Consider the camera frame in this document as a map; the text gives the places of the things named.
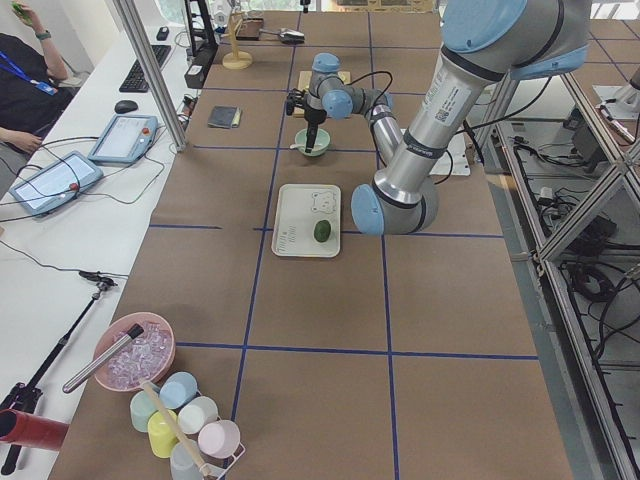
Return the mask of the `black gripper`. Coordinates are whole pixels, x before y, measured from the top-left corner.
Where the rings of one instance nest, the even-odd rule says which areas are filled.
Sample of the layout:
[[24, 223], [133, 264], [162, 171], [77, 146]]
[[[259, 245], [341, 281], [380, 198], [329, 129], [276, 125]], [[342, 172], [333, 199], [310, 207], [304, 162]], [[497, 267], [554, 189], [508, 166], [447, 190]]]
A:
[[316, 144], [319, 125], [326, 121], [327, 112], [324, 109], [316, 109], [307, 105], [304, 109], [304, 119], [308, 122], [306, 129], [306, 153], [311, 153]]

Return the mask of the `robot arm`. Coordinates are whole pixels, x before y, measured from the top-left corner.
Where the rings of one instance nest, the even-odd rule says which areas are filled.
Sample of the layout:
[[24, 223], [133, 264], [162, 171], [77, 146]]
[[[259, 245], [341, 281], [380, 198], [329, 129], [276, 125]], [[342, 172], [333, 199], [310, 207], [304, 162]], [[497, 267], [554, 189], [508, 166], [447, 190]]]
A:
[[385, 93], [345, 84], [339, 59], [317, 55], [307, 91], [288, 100], [305, 112], [306, 146], [326, 118], [361, 115], [386, 164], [352, 194], [358, 230], [408, 234], [431, 224], [438, 195], [430, 173], [484, 88], [505, 76], [529, 80], [579, 68], [587, 58], [590, 12], [588, 1], [449, 2], [431, 86], [406, 129]]

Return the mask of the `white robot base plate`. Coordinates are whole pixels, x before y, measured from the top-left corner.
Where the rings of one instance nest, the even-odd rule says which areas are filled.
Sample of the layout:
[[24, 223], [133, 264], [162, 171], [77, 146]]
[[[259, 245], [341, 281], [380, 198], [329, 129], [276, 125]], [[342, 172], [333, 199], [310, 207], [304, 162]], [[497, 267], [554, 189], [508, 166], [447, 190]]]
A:
[[463, 133], [452, 138], [447, 151], [450, 155], [444, 153], [433, 166], [431, 174], [446, 176], [451, 173], [453, 176], [469, 176], [471, 169], [466, 156], [466, 142]]

